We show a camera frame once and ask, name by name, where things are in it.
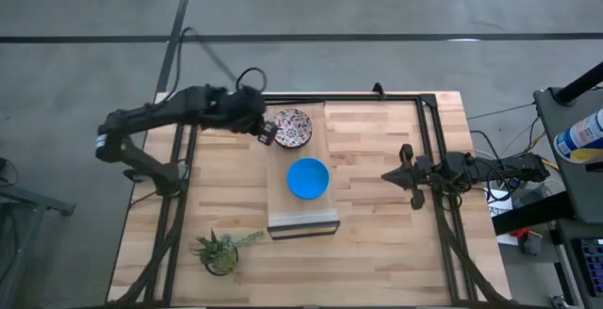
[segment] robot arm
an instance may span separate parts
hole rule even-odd
[[[411,205],[420,209],[425,201],[423,191],[417,186],[433,185],[448,194],[461,194],[479,182],[496,179],[543,182],[549,173],[537,154],[524,153],[502,159],[483,159],[471,154],[450,152],[442,162],[433,164],[427,155],[420,155],[412,163],[413,148],[402,145],[399,152],[401,166],[384,173],[382,178],[405,190],[413,192]]]
[[[111,112],[98,127],[96,157],[109,163],[123,162],[151,177],[158,195],[175,195],[180,191],[177,164],[158,162],[137,148],[129,135],[181,123],[251,134],[270,145],[278,128],[264,121],[264,112],[262,94],[251,87],[243,86],[232,94],[209,85],[190,87],[155,105]]]

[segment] concrete floor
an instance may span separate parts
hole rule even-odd
[[[600,32],[603,0],[190,0],[185,25],[202,33]],[[178,0],[0,0],[0,36],[167,35]],[[467,116],[531,102],[600,61],[603,41],[223,44],[238,73],[260,66],[269,90],[459,90]],[[131,184],[124,166],[94,158],[109,111],[152,99],[165,44],[0,44],[0,156],[21,185],[77,203],[49,214],[20,306],[100,304]],[[195,45],[181,87],[227,80]],[[471,121],[499,151],[535,118],[533,107]],[[542,131],[537,125],[535,133]],[[481,138],[477,148],[488,150]],[[505,154],[523,149],[527,134]],[[539,154],[550,158],[546,145]],[[506,265],[513,297],[546,304],[547,267]]]

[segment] blue and white can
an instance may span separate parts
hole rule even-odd
[[[603,108],[555,137],[555,151],[572,163],[603,156]]]

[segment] wooden table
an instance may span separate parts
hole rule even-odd
[[[436,96],[448,150],[471,152],[460,93]],[[425,188],[425,206],[414,211],[409,192],[380,178],[399,166],[402,143],[412,144],[416,155],[423,152],[414,103],[328,102],[325,114],[334,202],[341,220],[336,235],[284,241],[266,236],[241,249],[236,271],[223,277],[210,275],[191,253],[199,247],[195,236],[207,236],[210,227],[217,235],[233,237],[266,229],[265,150],[251,136],[217,130],[198,136],[171,305],[449,304],[429,190]],[[145,151],[168,161],[174,128],[150,131]],[[133,199],[152,190],[152,185],[136,186]],[[150,198],[130,210],[109,300],[117,299],[146,265],[160,202]],[[461,213],[469,254],[497,291],[509,298],[483,193],[464,194]],[[458,263],[456,274],[462,288]],[[160,275],[157,289],[162,288]]]

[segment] succulent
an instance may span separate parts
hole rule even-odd
[[[196,237],[203,246],[194,252],[199,255],[201,263],[211,265],[216,271],[227,274],[236,267],[235,248],[247,247],[263,236],[264,232],[259,231],[239,240],[233,240],[228,234],[218,239],[212,229],[210,239]]]

